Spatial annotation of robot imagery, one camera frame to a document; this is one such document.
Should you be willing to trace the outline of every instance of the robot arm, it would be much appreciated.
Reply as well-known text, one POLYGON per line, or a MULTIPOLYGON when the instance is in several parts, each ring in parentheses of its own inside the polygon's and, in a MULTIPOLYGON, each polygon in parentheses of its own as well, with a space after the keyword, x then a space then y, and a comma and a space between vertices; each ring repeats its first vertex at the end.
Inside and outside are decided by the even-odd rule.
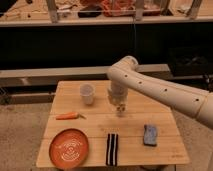
POLYGON ((145 76, 136 72, 137 66, 134 57, 126 56, 109 68, 108 93, 112 104, 125 101, 131 88, 213 129, 213 93, 145 76))

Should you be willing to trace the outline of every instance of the concrete floor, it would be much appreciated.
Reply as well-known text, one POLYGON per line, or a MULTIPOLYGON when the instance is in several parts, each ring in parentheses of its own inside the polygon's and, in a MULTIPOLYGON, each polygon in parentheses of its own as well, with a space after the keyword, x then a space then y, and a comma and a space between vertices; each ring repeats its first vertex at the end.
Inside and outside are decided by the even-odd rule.
MULTIPOLYGON (((36 168, 36 159, 51 103, 0 105, 0 171, 54 171, 36 168)), ((174 112, 191 163, 177 171, 206 171, 213 151, 213 132, 174 112)), ((87 168, 77 170, 141 171, 139 167, 87 168)), ((164 171, 173 171, 174 166, 164 171)))

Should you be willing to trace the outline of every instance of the white paper cup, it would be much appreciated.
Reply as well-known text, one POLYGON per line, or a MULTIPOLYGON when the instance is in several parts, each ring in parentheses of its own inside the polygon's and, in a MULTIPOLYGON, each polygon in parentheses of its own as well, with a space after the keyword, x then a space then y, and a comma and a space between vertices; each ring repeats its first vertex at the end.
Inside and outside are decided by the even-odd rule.
POLYGON ((94 101, 94 86, 89 83, 80 85, 80 95, 86 105, 91 105, 94 101))

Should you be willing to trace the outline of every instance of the orange plate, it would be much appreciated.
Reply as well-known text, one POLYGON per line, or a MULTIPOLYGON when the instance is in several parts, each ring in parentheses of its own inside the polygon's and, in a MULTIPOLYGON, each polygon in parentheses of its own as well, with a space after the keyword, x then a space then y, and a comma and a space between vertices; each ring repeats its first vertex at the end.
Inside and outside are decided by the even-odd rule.
POLYGON ((86 135, 78 129, 67 129, 55 136, 50 144, 49 155, 57 168, 71 169, 83 162, 88 151, 86 135))

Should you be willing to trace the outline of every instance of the wooden table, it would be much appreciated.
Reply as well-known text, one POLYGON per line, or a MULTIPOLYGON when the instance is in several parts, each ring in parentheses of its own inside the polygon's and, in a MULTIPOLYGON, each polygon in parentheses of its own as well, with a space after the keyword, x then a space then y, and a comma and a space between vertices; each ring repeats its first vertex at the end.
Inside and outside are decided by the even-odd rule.
POLYGON ((47 122, 37 167, 54 167, 49 158, 49 145, 64 129, 77 128, 89 139, 89 155, 81 167, 105 166, 108 133, 118 133, 118 166, 187 164, 187 152, 170 108, 129 89, 127 109, 123 117, 109 104, 109 81, 88 81, 95 86, 95 102, 83 104, 79 85, 87 81, 59 82, 47 122), (57 114, 77 111, 87 119, 55 120, 57 114), (144 124, 158 129, 157 147, 143 145, 144 124))

